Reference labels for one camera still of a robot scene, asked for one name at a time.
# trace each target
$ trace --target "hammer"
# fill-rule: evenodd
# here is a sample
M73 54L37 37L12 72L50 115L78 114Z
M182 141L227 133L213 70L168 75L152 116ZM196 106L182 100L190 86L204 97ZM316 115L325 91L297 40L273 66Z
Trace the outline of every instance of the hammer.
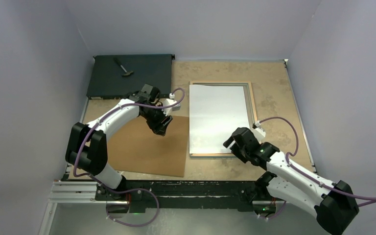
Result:
M120 62L119 59L114 58L113 60L114 60L114 61L116 62L116 64L119 65L119 66L123 69L123 71L125 72L125 74L122 74L122 77L128 77L128 76L130 76L130 75L133 74L133 71L129 71L129 72L128 72L128 71L123 67L123 65L122 65L122 63Z

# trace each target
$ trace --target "table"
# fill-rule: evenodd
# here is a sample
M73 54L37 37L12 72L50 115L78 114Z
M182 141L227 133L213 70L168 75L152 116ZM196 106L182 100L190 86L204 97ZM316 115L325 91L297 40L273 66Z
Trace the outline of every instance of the table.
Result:
M298 154L292 159L306 169L313 170L310 153L304 138L300 117L295 106L289 77L283 61L279 62L211 62L211 61L173 61L172 89L181 87L186 90L181 109L174 116L189 115L189 84L191 81L251 81L259 119L280 116L288 119L296 128L300 141ZM176 93L175 99L181 97ZM89 100L84 123L94 120L110 110L117 100ZM281 120L271 120L262 124L268 141L281 151L294 151L295 137L291 128ZM185 176L171 177L135 172L122 172L127 179L133 180L256 180L264 170L260 167L244 164L237 158L232 159L192 159L187 158Z

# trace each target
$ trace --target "white sheet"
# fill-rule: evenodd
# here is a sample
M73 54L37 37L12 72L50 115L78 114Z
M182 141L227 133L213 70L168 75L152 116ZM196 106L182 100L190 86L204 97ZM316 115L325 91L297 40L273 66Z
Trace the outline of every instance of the white sheet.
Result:
M189 86L189 153L230 153L223 146L238 127L248 127L244 88Z

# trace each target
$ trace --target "cardboard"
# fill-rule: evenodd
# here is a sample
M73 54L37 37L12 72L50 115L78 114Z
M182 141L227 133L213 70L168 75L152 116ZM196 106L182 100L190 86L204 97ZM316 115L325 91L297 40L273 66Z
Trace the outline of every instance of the cardboard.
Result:
M115 170L183 177L189 118L172 116L166 135L155 135L143 117L133 119L107 143L108 162Z

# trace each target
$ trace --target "hammer head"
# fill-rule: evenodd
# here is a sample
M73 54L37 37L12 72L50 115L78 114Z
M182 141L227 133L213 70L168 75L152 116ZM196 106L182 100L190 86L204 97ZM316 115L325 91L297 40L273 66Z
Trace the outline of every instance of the hammer head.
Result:
M122 77L129 77L133 74L133 71L128 71L127 73L123 74Z

